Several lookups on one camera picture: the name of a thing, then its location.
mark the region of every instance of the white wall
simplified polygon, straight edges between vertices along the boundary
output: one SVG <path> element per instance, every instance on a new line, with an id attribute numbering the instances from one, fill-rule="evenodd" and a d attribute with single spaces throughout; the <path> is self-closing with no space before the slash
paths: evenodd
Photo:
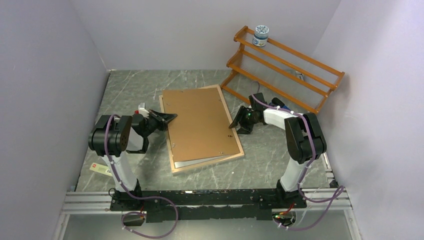
<path id="1" fill-rule="evenodd" d="M 48 240 L 106 71 L 68 0 L 0 3 L 0 239 Z"/>
<path id="2" fill-rule="evenodd" d="M 342 0 L 314 52 L 347 73 L 319 120 L 365 240 L 424 239 L 423 10 Z"/>
<path id="3" fill-rule="evenodd" d="M 226 69 L 243 26 L 312 54 L 340 0 L 71 0 L 108 69 Z"/>

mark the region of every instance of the glass pane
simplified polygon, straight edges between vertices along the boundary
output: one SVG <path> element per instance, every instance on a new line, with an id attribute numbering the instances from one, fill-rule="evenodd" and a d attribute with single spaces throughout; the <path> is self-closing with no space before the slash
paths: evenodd
<path id="1" fill-rule="evenodd" d="M 298 227 L 312 224 L 320 216 L 320 211 L 308 211 Z M 158 236 L 164 234 L 173 225 L 172 221 L 145 223 L 141 227 L 132 227 L 143 234 Z M 121 216 L 116 215 L 71 215 L 64 240 L 139 240 L 140 236 L 121 229 Z M 343 239 L 350 240 L 351 235 L 344 211 L 330 210 L 323 220 L 307 231 L 286 231 L 277 228 L 272 221 L 257 221 L 254 218 L 210 219 L 179 221 L 174 232 L 164 240 L 261 240 L 261 239 Z"/>

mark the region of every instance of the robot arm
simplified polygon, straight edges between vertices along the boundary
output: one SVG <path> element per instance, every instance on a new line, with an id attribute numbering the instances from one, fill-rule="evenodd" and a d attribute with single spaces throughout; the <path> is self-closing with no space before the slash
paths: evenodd
<path id="1" fill-rule="evenodd" d="M 267 104 L 262 93 L 256 93 L 254 96 L 262 103 Z M 321 131 L 317 116 L 311 112 L 303 114 L 307 121 L 307 126 L 305 126 L 304 122 L 299 117 L 293 115 L 292 111 L 286 112 L 266 108 L 256 102 L 252 96 L 249 96 L 249 100 L 251 108 L 242 106 L 229 128 L 234 128 L 240 124 L 237 133 L 250 134 L 254 124 L 263 123 L 264 125 L 271 124 L 285 130 L 290 160 L 284 174 L 280 178 L 280 183 L 286 193 L 296 191 L 298 180 L 305 165 L 308 164 L 312 157 L 318 159 L 327 150 L 326 140 Z M 279 106 L 280 108 L 285 107 L 284 103 L 278 98 L 274 98 L 270 105 Z M 315 156 L 312 156 L 311 145 L 306 136 L 306 127 L 309 128 L 312 135 Z"/>
<path id="2" fill-rule="evenodd" d="M 100 117 L 88 137 L 88 146 L 106 162 L 112 172 L 111 162 L 105 153 L 105 133 L 110 117 L 110 115 L 102 115 Z M 148 136 L 155 130 L 167 130 L 168 123 L 176 117 L 176 114 L 143 110 L 142 114 L 124 115 L 120 118 L 114 118 L 112 121 L 108 132 L 107 148 L 112 157 L 116 173 L 120 177 L 122 184 L 129 191 L 139 191 L 140 185 L 130 168 L 127 155 L 123 152 L 145 154 L 149 147 Z M 115 181 L 115 189 L 124 193 L 125 190 L 118 182 L 115 174 L 112 175 Z"/>

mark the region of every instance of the wooden rack shelf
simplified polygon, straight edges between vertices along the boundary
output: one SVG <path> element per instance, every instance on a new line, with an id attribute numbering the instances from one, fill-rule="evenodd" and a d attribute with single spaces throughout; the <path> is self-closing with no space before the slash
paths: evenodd
<path id="1" fill-rule="evenodd" d="M 249 35 L 253 35 L 254 31 L 252 29 L 249 29 L 248 26 L 244 26 L 242 29 L 240 29 L 234 36 L 234 41 L 239 42 L 240 46 L 238 47 L 237 52 L 228 60 L 226 66 L 231 68 L 232 71 L 229 74 L 229 76 L 221 83 L 221 88 L 223 90 L 226 90 L 227 92 L 233 94 L 237 98 L 241 99 L 242 101 L 249 104 L 249 100 L 247 97 L 242 96 L 240 93 L 234 91 L 233 89 L 229 88 L 227 85 L 228 83 L 237 75 L 242 74 L 254 81 L 259 82 L 262 86 L 278 93 L 279 95 L 285 97 L 286 99 L 292 101 L 293 103 L 301 106 L 302 108 L 306 109 L 309 112 L 312 113 L 318 113 L 320 109 L 323 107 L 324 102 L 327 100 L 328 96 L 331 92 L 337 89 L 337 87 L 340 84 L 340 81 L 342 80 L 343 76 L 345 75 L 344 72 L 340 72 L 334 68 L 331 68 L 327 65 L 325 65 L 322 62 L 319 62 L 301 52 L 298 52 L 278 41 L 275 41 L 271 38 L 268 38 L 268 44 L 271 44 L 287 53 L 290 53 L 291 55 L 296 56 L 299 59 L 302 59 L 303 61 L 306 61 L 328 73 L 331 75 L 336 76 L 333 83 L 331 83 L 329 80 L 325 80 L 323 77 L 320 77 L 316 74 L 313 74 L 310 71 L 307 71 L 291 62 L 289 62 L 287 59 L 283 59 L 282 57 L 278 56 L 274 52 L 271 53 L 270 51 L 267 51 L 264 47 L 258 47 L 253 45 L 251 42 L 249 42 Z M 276 86 L 266 82 L 263 80 L 263 78 L 255 74 L 255 72 L 250 72 L 246 70 L 246 68 L 242 67 L 242 62 L 244 59 L 248 58 L 249 60 L 254 60 L 256 64 L 263 65 L 267 67 L 271 71 L 275 71 L 278 74 L 284 76 L 287 79 L 293 80 L 300 86 L 304 87 L 306 91 L 313 91 L 314 94 L 318 94 L 321 97 L 319 100 L 315 102 L 306 102 L 305 100 L 302 100 L 300 96 L 296 94 L 289 94 L 289 89 L 279 89 Z M 308 79 L 311 79 L 310 81 L 301 80 L 292 73 L 288 72 L 287 70 L 284 70 L 283 68 L 277 66 L 275 63 L 278 63 L 277 65 L 286 66 L 293 71 L 297 71 L 302 73 L 304 76 L 308 77 Z"/>

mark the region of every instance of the gray marble surface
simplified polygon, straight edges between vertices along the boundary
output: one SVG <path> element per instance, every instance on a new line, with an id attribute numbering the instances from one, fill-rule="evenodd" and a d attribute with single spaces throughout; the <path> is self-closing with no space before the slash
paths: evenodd
<path id="1" fill-rule="evenodd" d="M 147 109 L 160 111 L 159 96 L 164 89 L 200 88 L 220 84 L 229 70 L 120 70 L 112 71 L 104 91 L 97 120 L 101 115 L 132 115 L 139 103 Z M 244 96 L 251 93 L 249 79 L 237 75 L 229 86 Z M 266 88 L 265 99 L 278 97 Z M 247 106 L 235 96 L 223 91 L 228 109 L 234 117 L 240 106 Z M 296 112 L 305 112 L 290 101 L 283 102 Z M 257 124 L 250 135 L 239 135 L 245 156 L 224 163 L 204 166 L 189 172 L 172 174 L 164 132 L 149 136 L 146 154 L 128 154 L 129 164 L 145 190 L 206 190 L 274 188 L 284 173 L 289 154 L 282 129 Z M 88 149 L 76 191 L 101 192 L 114 187 L 112 177 L 89 168 L 92 163 L 106 165 L 94 151 Z M 308 171 L 304 188 L 328 188 L 324 164 L 317 159 Z"/>

